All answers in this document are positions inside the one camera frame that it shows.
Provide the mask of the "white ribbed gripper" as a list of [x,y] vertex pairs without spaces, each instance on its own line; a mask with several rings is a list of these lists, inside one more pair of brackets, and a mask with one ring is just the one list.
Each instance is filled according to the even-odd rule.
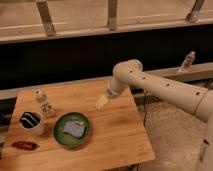
[[[123,92],[122,85],[116,80],[112,80],[107,84],[106,94],[109,98],[116,98],[120,96]],[[103,94],[97,101],[95,107],[97,109],[101,109],[104,105],[109,102],[109,98],[105,94]]]

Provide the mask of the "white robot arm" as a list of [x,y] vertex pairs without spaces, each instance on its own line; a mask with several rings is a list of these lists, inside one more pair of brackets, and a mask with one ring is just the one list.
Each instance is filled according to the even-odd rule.
[[213,171],[213,90],[147,74],[142,63],[133,59],[113,67],[113,77],[95,107],[119,97],[127,86],[144,89],[205,122],[196,171]]

